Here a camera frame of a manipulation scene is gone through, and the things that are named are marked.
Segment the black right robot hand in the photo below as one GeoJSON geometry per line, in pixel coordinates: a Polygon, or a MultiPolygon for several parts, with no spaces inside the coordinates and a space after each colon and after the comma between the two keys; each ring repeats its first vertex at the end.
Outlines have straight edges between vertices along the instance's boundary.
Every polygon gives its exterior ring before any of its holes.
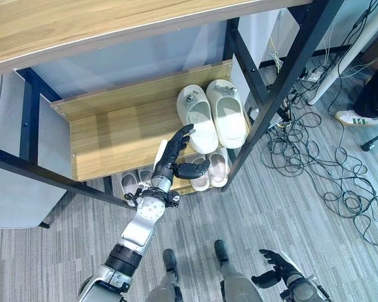
{"type": "Polygon", "coordinates": [[[272,270],[269,270],[259,276],[252,276],[251,281],[259,288],[270,288],[281,280],[288,282],[292,276],[302,277],[290,262],[286,261],[281,254],[273,252],[272,250],[260,249],[259,252],[267,259],[269,264],[273,265],[272,270]]]}

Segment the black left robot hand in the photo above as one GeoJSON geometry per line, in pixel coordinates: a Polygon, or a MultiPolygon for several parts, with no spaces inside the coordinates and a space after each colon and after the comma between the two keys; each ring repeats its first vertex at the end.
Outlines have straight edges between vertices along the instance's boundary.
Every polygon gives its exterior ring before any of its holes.
{"type": "Polygon", "coordinates": [[[209,160],[203,160],[200,164],[187,162],[182,164],[176,163],[180,151],[187,147],[187,144],[190,141],[189,132],[193,129],[194,125],[192,123],[183,126],[167,142],[160,160],[155,165],[153,176],[166,177],[171,183],[173,183],[174,177],[190,180],[205,175],[210,166],[209,160]]]}

